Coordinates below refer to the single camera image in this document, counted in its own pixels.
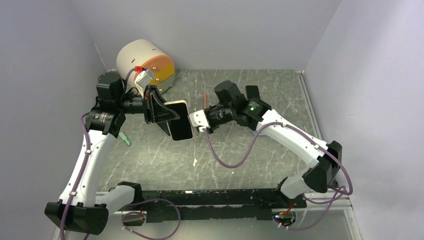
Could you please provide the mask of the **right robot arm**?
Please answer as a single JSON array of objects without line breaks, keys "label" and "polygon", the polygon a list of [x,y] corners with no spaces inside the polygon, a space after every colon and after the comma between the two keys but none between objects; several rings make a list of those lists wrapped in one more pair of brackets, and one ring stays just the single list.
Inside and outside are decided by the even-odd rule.
[{"label": "right robot arm", "polygon": [[342,145],[333,140],[328,143],[313,137],[283,118],[264,102],[257,90],[243,94],[229,80],[219,83],[214,92],[218,103],[189,115],[191,125],[199,132],[210,135],[219,126],[236,122],[255,135],[264,134],[295,153],[307,169],[287,177],[277,187],[275,202],[282,208],[308,191],[326,193],[340,170]]}]

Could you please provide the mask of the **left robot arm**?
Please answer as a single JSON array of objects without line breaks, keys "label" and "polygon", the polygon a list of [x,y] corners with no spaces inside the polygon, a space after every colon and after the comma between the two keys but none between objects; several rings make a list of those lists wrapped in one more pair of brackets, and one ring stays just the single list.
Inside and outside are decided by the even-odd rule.
[{"label": "left robot arm", "polygon": [[99,235],[109,217],[122,208],[139,216],[141,206],[158,198],[143,194],[140,184],[123,181],[110,192],[98,196],[101,170],[119,137],[126,114],[143,114],[147,123],[178,120],[181,115],[165,104],[159,90],[149,85],[141,95],[127,90],[127,78],[111,71],[98,77],[95,105],[81,119],[83,142],[72,175],[58,200],[46,204],[45,215],[59,228],[60,239],[66,232]]}]

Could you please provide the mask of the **light blue phone case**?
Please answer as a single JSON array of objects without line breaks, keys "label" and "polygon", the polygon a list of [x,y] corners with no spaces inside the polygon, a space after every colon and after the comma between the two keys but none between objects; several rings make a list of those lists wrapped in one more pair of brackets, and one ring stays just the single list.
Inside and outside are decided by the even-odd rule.
[{"label": "light blue phone case", "polygon": [[258,137],[260,137],[260,136],[264,136],[264,134],[263,134],[262,132],[258,132],[258,131],[254,131],[254,132],[253,132],[253,134],[254,134],[255,136],[258,136]]}]

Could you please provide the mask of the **phone with purple frame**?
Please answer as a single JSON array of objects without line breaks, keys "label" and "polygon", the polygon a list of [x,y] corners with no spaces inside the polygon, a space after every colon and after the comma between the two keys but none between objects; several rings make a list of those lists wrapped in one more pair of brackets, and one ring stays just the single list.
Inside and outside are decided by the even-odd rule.
[{"label": "phone with purple frame", "polygon": [[246,85],[245,86],[246,97],[248,100],[257,98],[260,99],[259,87],[257,85]]}]

